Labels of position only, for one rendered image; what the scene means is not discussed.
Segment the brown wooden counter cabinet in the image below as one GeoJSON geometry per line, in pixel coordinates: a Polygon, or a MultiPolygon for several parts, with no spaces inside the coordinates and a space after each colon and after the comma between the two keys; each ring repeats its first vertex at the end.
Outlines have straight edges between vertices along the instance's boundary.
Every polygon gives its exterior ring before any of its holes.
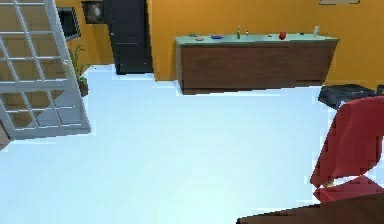
{"type": "Polygon", "coordinates": [[[178,83],[185,95],[320,86],[338,42],[313,34],[177,37],[178,83]]]}

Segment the green house plant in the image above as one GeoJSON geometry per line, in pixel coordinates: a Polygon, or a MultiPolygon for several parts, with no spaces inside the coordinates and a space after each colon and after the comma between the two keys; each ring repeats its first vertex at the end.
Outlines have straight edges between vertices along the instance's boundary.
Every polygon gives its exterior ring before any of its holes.
{"type": "Polygon", "coordinates": [[[83,72],[85,71],[85,67],[87,66],[87,63],[79,64],[79,54],[81,51],[84,51],[84,48],[81,45],[78,45],[74,51],[70,50],[70,58],[72,61],[72,65],[75,71],[77,83],[80,90],[80,95],[82,97],[85,97],[88,95],[89,87],[88,87],[88,80],[86,77],[83,76],[83,72]]]}

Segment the white glass-paned door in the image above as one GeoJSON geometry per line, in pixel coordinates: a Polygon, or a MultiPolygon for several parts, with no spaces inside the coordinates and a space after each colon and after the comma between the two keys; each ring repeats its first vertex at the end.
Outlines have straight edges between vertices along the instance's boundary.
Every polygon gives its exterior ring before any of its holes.
{"type": "Polygon", "coordinates": [[[90,132],[55,0],[0,0],[0,123],[12,140],[90,132]]]}

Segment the dark framed picture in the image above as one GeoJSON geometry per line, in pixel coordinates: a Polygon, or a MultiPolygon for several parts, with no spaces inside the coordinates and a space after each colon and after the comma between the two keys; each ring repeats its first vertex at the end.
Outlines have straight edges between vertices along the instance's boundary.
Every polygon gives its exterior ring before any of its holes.
{"type": "Polygon", "coordinates": [[[105,24],[103,1],[82,1],[82,9],[87,24],[105,24]]]}

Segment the black framed window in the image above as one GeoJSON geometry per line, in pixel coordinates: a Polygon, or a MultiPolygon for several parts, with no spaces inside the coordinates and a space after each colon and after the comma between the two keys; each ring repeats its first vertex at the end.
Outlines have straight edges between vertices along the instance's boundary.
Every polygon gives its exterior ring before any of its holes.
{"type": "Polygon", "coordinates": [[[58,15],[64,36],[67,41],[81,36],[75,9],[73,7],[58,7],[58,15]]]}

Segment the dark brown wooden table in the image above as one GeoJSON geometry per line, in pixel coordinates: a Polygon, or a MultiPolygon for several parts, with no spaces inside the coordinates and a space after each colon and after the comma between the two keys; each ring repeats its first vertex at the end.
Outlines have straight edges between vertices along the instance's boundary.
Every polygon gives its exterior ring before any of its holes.
{"type": "Polygon", "coordinates": [[[384,224],[384,193],[242,217],[236,224],[384,224]]]}

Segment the red chair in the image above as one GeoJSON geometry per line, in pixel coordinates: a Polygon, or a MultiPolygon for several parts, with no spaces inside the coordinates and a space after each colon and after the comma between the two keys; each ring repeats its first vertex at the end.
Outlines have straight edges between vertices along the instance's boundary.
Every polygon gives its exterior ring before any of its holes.
{"type": "Polygon", "coordinates": [[[384,193],[365,176],[377,165],[384,138],[384,96],[349,101],[337,111],[310,183],[314,196],[331,202],[384,193]]]}

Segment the pale framed picture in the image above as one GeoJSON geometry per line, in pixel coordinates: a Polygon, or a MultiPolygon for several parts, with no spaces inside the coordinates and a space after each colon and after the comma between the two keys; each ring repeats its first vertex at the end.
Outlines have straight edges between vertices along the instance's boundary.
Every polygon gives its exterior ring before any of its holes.
{"type": "Polygon", "coordinates": [[[319,0],[320,5],[359,4],[360,0],[319,0]]]}

